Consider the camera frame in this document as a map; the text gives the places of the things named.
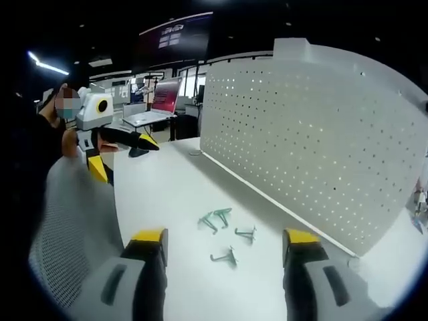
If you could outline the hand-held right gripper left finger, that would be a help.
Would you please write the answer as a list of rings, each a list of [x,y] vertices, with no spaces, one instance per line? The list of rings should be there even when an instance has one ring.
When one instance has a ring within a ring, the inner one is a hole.
[[[141,230],[84,280],[74,320],[163,320],[168,229]]]

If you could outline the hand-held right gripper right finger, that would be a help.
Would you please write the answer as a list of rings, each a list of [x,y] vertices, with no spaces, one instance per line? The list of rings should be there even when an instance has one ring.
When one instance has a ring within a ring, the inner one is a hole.
[[[385,310],[368,295],[367,283],[331,259],[320,239],[285,229],[283,289],[288,320],[382,320]]]

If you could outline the person's left hand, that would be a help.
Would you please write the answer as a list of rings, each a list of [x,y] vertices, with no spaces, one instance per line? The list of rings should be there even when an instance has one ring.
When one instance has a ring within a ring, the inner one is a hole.
[[[77,157],[78,136],[74,129],[67,129],[62,136],[62,155],[65,157]]]

